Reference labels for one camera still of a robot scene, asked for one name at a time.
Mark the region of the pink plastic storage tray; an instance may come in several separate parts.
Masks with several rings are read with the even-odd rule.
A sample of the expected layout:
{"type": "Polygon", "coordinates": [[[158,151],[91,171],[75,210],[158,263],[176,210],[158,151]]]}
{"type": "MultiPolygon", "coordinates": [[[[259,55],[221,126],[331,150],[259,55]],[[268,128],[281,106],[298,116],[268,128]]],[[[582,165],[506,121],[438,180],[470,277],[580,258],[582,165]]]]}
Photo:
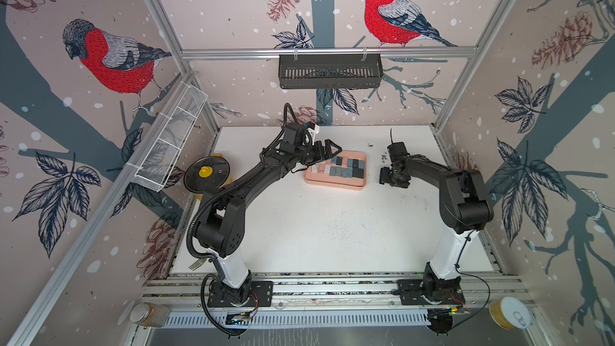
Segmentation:
{"type": "Polygon", "coordinates": [[[331,160],[326,160],[321,163],[317,163],[312,165],[307,171],[304,173],[304,180],[308,184],[325,186],[325,187],[338,187],[349,190],[362,190],[367,184],[367,155],[364,152],[354,152],[354,151],[342,151],[338,156],[334,157],[331,160]],[[336,165],[336,158],[342,157],[343,164],[341,166],[336,165]],[[347,165],[348,159],[353,160],[363,160],[365,161],[365,177],[363,179],[339,177],[339,176],[329,176],[320,173],[313,173],[312,167],[317,166],[320,168],[325,166],[339,167],[339,168],[349,168],[347,165]]]}

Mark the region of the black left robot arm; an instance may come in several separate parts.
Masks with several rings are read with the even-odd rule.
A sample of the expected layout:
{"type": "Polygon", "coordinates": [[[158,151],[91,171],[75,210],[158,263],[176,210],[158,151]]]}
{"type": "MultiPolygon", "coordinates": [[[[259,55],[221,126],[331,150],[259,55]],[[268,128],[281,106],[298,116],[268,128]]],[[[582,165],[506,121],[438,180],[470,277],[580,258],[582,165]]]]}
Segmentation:
{"type": "Polygon", "coordinates": [[[275,139],[259,154],[254,168],[236,181],[206,192],[187,228],[187,251],[197,260],[211,261],[219,284],[246,300],[251,272],[237,253],[245,235],[246,212],[269,186],[283,179],[300,164],[304,170],[342,152],[330,139],[317,141],[319,128],[297,122],[283,126],[275,139]]]}

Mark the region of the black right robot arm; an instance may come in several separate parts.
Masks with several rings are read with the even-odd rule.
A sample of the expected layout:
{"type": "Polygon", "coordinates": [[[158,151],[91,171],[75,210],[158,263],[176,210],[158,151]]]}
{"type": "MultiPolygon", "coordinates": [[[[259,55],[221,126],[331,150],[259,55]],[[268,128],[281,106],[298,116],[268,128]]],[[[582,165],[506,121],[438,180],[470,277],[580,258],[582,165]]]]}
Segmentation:
{"type": "Polygon", "coordinates": [[[460,266],[469,243],[493,220],[493,207],[482,174],[434,162],[424,155],[411,155],[402,142],[388,146],[391,165],[382,167],[381,184],[408,188],[418,178],[439,190],[439,212],[446,229],[422,280],[426,300],[439,302],[459,290],[460,266]]]}

